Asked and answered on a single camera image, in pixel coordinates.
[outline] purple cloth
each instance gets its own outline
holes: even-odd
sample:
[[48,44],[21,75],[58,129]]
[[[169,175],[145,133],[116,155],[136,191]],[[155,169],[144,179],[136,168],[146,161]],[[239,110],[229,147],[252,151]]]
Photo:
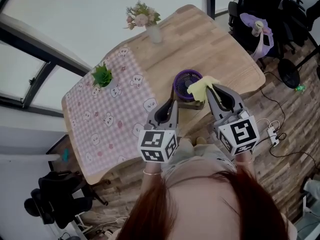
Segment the purple cloth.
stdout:
[[264,39],[263,39],[263,35],[262,35],[260,37],[260,42],[259,42],[256,50],[251,55],[251,57],[255,61],[257,61],[259,58],[266,56],[268,54],[268,52],[270,51],[270,49],[272,47],[274,47],[274,45],[275,45],[272,30],[271,30],[271,28],[268,27],[268,22],[265,19],[257,18],[253,15],[248,14],[248,13],[241,13],[240,19],[247,27],[250,27],[250,28],[255,27],[256,21],[261,21],[263,23],[263,31],[262,31],[261,35],[263,34],[263,35],[268,36],[270,46],[264,44],[264,41],[263,41]]

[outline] yellow cloth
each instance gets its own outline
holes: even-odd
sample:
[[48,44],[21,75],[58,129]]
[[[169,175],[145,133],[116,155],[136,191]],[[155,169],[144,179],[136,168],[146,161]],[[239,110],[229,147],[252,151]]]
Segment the yellow cloth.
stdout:
[[215,95],[219,97],[216,91],[213,89],[212,84],[219,84],[219,80],[213,78],[212,76],[204,76],[199,81],[191,84],[187,89],[188,94],[192,94],[196,101],[204,102],[207,100],[206,88],[207,86],[211,88]]

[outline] wooden table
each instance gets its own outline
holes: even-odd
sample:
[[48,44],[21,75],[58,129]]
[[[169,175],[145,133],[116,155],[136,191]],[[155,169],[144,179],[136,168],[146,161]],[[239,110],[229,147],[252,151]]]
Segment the wooden table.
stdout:
[[[158,104],[168,100],[175,76],[185,69],[196,70],[202,76],[212,76],[239,94],[255,91],[265,83],[264,74],[240,44],[194,5],[179,8],[159,26],[162,43],[151,43],[146,32],[143,32],[120,43],[103,58],[123,45],[129,46]],[[62,109],[74,153],[82,167],[65,98],[62,99]],[[183,137],[208,113],[208,104],[202,110],[180,108],[179,136]],[[95,184],[108,171],[90,175],[86,180],[89,184]]]

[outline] power strip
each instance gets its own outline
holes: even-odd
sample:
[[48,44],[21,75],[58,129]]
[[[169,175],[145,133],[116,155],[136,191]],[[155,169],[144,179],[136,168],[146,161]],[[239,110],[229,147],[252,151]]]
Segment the power strip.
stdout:
[[271,144],[275,147],[276,145],[279,144],[279,139],[277,137],[277,132],[275,130],[275,128],[273,126],[271,126],[270,128],[268,128],[267,130],[267,133],[269,135],[269,138],[270,138],[270,141],[271,141]]

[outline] pink checkered tablecloth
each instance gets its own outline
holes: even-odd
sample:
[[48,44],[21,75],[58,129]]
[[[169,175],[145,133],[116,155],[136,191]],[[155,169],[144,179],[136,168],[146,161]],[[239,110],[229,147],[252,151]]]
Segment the pink checkered tablecloth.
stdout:
[[65,95],[85,175],[138,157],[139,131],[157,105],[130,48],[118,49],[103,62],[113,76],[107,87],[93,86],[93,69]]

